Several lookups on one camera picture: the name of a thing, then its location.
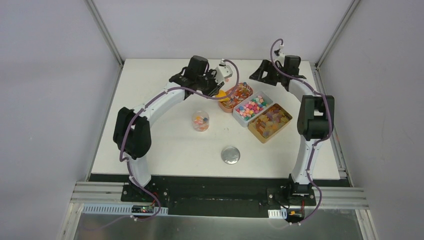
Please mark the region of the orange plastic scoop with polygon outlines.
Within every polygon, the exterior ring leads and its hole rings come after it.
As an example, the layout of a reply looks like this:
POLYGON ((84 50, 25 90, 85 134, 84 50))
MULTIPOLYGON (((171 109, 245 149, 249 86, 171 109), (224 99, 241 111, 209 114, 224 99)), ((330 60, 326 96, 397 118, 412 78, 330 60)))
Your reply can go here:
POLYGON ((225 91, 223 91, 223 90, 219 90, 218 94, 216 94, 214 97, 217 98, 219 102, 228 102, 228 101, 230 101, 230 98, 228 97, 228 94, 225 91))

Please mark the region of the clear plastic jar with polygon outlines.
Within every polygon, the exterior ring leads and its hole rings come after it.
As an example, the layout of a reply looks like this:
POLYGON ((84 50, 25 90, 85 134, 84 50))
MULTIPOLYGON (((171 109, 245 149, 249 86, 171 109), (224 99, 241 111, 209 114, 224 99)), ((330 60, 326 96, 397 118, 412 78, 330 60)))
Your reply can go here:
POLYGON ((205 132, 210 126, 209 114, 205 111, 196 111, 192 114, 192 127, 197 132, 205 132))

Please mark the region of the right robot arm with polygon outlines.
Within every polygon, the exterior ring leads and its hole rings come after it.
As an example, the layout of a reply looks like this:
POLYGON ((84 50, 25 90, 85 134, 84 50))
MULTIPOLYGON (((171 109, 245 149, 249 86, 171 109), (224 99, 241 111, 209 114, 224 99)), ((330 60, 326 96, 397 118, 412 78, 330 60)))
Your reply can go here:
POLYGON ((283 189, 284 200, 296 205, 309 195, 313 187, 313 172, 319 150, 334 129, 335 99, 318 92, 300 74, 301 58, 296 55, 280 55, 276 60, 264 59, 249 79, 276 86, 285 90, 300 102, 297 131, 300 146, 295 166, 283 189))

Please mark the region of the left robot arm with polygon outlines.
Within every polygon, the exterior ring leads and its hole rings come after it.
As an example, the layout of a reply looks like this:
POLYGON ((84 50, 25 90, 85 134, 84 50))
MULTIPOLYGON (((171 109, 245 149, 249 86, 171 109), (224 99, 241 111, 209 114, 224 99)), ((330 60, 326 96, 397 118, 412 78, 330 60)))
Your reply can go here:
POLYGON ((163 90, 147 103, 118 111, 112 139, 119 149, 120 162, 127 164, 130 182, 136 185, 133 195, 140 202, 149 201, 153 195, 153 189, 147 185, 152 177, 147 153, 152 146, 153 124, 190 95, 217 100, 225 79, 232 75, 226 60, 210 68, 206 58, 194 55, 188 65, 171 76, 163 90))

